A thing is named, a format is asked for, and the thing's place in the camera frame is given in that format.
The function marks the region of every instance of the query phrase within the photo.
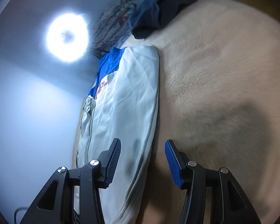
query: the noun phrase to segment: fuzzy beige surface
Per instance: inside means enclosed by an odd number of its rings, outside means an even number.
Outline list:
[[[137,223],[179,221],[185,191],[164,154],[173,139],[203,167],[229,168],[262,223],[272,224],[280,215],[280,24],[232,0],[199,0],[165,29],[124,46],[140,44],[158,49],[160,95]]]

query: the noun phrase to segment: folded dark blue clothing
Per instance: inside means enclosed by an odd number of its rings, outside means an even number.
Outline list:
[[[197,0],[144,0],[129,15],[129,25],[136,39],[164,28],[182,9]]]

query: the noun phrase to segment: patterned cloth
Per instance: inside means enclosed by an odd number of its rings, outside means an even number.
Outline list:
[[[134,0],[111,0],[93,26],[93,48],[120,48],[131,34],[128,16],[139,6]]]

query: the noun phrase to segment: ribbed rubber pad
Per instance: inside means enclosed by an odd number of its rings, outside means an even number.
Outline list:
[[[107,174],[106,174],[106,183],[109,185],[113,181],[113,177],[115,174],[115,170],[117,167],[118,159],[121,152],[121,142],[120,140],[117,141],[116,146],[112,152],[112,155],[110,157],[109,164],[107,165]]]
[[[165,142],[165,155],[169,164],[169,168],[171,170],[173,181],[181,189],[183,186],[183,181],[181,178],[181,167],[178,164],[177,158],[174,154],[169,140]]]

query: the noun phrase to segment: clothing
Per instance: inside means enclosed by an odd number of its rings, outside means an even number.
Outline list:
[[[131,34],[128,16],[138,5],[134,0],[110,0],[93,26],[91,47],[106,51],[120,48]]]
[[[159,56],[153,46],[113,48],[101,59],[97,82],[85,102],[78,167],[109,149],[114,138],[122,145],[113,182],[99,190],[106,224],[136,221],[156,126],[158,68]],[[78,200],[76,190],[77,213]]]
[[[196,0],[144,0],[129,15],[135,39],[143,39],[156,29],[164,28],[182,9]]]

